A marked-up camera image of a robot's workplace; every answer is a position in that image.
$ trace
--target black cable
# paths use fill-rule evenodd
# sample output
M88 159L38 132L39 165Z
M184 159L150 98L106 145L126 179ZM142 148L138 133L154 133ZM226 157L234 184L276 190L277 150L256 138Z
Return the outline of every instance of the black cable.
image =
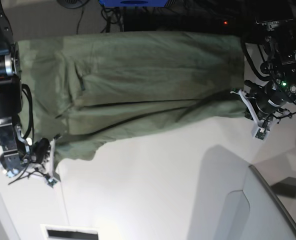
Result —
M19 180L21 180L21 179L29 178L31 175L36 175L36 176L38 176L38 177L44 177L44 176L45 176L45 174L43 174L42 172L35 170L35 171L33 171L33 172L28 172L28 175L27 175L27 176L23 176L23 177L21 177L21 178L18 178L18 180L14 181L14 182L17 182L17 181L19 181Z
M22 92L25 94L27 100L28 100L28 104L29 104L29 97L28 97L28 94L26 93L25 90L22 90ZM28 127L27 127L27 131L25 132L25 134L23 135L23 138L26 139L30 132L31 132L31 126L32 126L32 122L31 122L32 118L30 117L30 114L29 114L29 122L28 122Z
M265 62L266 60L264 59L264 56L263 56L263 53L262 53L261 47L260 47L259 44L258 44L257 46L258 46L258 49L259 49L259 52L260 52L261 58L262 58L263 62Z
M121 11L119 7L114 7L114 8L107 8L104 5L101 5L101 16L102 18L106 21L106 26L104 29L100 32L103 33L105 30L107 30L109 27L108 25L111 24L118 24L120 31L123 32L123 24L121 22Z
M26 167L24 168L24 170L22 171L22 173L19 175L19 177L17 177L15 180L13 180L13 181L11 181L10 183L8 183L8 185L13 184L13 183L15 183L16 181L20 180L21 177L22 177L22 175L24 175L24 173L27 171L28 166L30 165L30 163L31 163L31 157L29 158Z
M77 24L77 30L76 30L76 34L77 34L77 35L79 34L79 28L80 28L81 20L82 20L82 18L83 18L84 9L85 9L85 5L82 6L81 15L80 15L80 18L79 18L79 21L78 21L78 24Z
M271 76L262 76L258 70L256 69L253 61L252 61L252 58L250 57L249 55L249 52L247 50L247 46L246 46L246 38L248 37L248 34L244 34L242 37L241 37L241 48L242 48L242 51L243 51L243 54L245 55L253 73L257 76L258 79L260 79L261 81L264 81L264 82L268 82L272 79Z
M22 90L23 90L24 94L26 95L26 97L28 99L28 103L29 103L29 123L30 123L31 131L32 131L31 139L32 139L32 144L33 144L34 143L34 123L33 123L32 94L31 94L30 88L27 84L22 84Z

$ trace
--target screw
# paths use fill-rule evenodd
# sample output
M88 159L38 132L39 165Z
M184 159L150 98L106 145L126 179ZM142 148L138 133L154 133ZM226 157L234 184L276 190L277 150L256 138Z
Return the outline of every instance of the screw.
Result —
M290 92L292 92L293 94L296 94L296 85L295 84L291 85Z
M12 170L12 172L13 172L13 174L17 175L17 174L19 173L19 170L16 169L16 168L14 168L14 169Z

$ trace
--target green pants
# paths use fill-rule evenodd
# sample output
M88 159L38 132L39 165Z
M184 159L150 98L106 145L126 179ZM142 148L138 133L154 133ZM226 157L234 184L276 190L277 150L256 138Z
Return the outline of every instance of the green pants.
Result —
M63 158L91 160L107 142L245 110L239 39L191 32L124 32L19 42L33 94L36 139L63 135ZM28 125L28 103L20 118Z

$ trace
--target floor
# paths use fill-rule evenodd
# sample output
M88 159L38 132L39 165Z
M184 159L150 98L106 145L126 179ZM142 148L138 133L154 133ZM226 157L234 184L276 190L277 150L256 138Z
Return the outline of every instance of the floor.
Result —
M17 41L74 35L81 15L81 9L68 10L54 0L3 3ZM80 33L98 33L104 28L99 10L97 1L89 2ZM256 51L252 56L260 59ZM254 79L248 65L246 79ZM252 124L245 118L215 117L167 133L109 143L93 161L62 161L58 167L62 184L55 192L34 180L23 183L24 190L14 186L0 191L11 206L10 215L20 214L20 206L26 209L17 224L13 219L23 240L31 239L26 226L35 232L40 223L96 228L101 239L186 239L198 204L195 199L205 187L199 182L209 153L256 164L270 184L285 176L296 177L296 117L276 126L264 144L251 138ZM209 178L202 182L215 181L216 176ZM36 184L43 194L30 194ZM11 199L17 193L22 198ZM44 204L37 207L33 201L39 198ZM296 200L281 200L296 220ZM50 216L58 209L63 216ZM33 215L42 217L34 219Z

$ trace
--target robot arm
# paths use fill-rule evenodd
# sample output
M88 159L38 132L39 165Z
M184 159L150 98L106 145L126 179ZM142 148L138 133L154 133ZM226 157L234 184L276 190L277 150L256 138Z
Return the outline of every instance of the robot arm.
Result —
M18 45L13 41L10 24L0 2L0 146L3 150L0 167L10 178L20 174L20 179L37 172L53 186L59 181L51 168L53 156L50 156L50 146L53 152L56 139L52 142L45 138L33 141L32 96L29 87L21 83L20 73ZM21 132L18 116L22 109L22 93L29 102L29 126L25 134ZM28 138L31 131L32 141Z
M293 14L287 0L282 0L284 11L275 11L280 3L278 0L252 1L254 9L253 26L256 43L267 55L261 64L259 73L247 51L246 41L250 34L241 38L241 47L245 57L257 78L264 84L256 84L249 80L245 85L249 92L235 90L248 110L245 117L255 122L253 137L265 140L272 127L283 118L292 118L296 111L290 112L284 108L286 104L296 106L296 46L291 22Z

